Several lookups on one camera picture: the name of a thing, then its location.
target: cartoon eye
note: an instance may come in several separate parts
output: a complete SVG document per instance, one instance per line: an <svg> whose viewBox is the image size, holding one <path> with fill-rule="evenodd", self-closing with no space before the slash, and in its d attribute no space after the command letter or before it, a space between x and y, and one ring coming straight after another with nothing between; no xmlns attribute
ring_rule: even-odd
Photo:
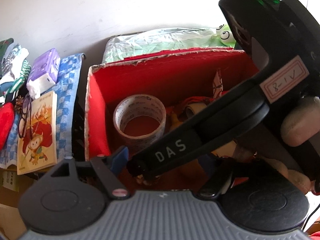
<svg viewBox="0 0 320 240"><path fill-rule="evenodd" d="M231 43L236 42L231 31L224 31L223 33L221 33L220 38L221 42L227 46L229 46Z"/></svg>
<svg viewBox="0 0 320 240"><path fill-rule="evenodd" d="M222 24L222 25L219 26L219 28L216 29L217 35L220 35L222 33L222 29L223 29L224 26L225 26L225 24Z"/></svg>

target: green striped fabric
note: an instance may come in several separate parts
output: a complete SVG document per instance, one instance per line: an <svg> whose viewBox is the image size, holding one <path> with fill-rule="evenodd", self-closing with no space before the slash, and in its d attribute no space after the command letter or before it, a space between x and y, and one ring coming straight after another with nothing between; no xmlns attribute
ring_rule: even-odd
<svg viewBox="0 0 320 240"><path fill-rule="evenodd" d="M24 82L28 79L29 74L31 71L31 65L29 62L25 59L22 63L22 68L20 72L20 77L17 78L12 86L9 88L8 93L12 93L15 91L18 91L18 89L24 84Z"/></svg>

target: blue checkered cloth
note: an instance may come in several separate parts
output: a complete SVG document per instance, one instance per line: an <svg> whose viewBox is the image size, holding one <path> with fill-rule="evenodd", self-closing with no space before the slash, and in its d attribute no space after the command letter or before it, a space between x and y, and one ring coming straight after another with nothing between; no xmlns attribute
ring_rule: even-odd
<svg viewBox="0 0 320 240"><path fill-rule="evenodd" d="M57 159L72 156L71 129L73 108L79 84L82 53L65 57L60 62L57 84L48 91L57 94L56 145ZM0 168L17 165L18 122L20 115L16 114L8 139L0 151Z"/></svg>

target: cartoon monkey illustration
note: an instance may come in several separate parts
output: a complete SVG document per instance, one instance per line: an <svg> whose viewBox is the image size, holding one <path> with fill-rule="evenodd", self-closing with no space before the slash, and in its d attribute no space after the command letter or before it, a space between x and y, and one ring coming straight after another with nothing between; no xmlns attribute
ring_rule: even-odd
<svg viewBox="0 0 320 240"><path fill-rule="evenodd" d="M28 148L31 150L30 160L32 164L37 165L39 159L48 160L47 156L42 152L42 142L43 142L43 133L42 134L34 134L32 139L28 143Z"/></svg>

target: children's book cover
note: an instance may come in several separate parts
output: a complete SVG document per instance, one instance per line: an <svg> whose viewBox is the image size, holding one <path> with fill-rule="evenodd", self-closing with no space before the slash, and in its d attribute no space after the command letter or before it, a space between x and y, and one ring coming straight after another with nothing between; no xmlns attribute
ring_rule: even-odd
<svg viewBox="0 0 320 240"><path fill-rule="evenodd" d="M57 163L55 124L57 95L51 91L24 106L19 122L17 174L37 171Z"/></svg>

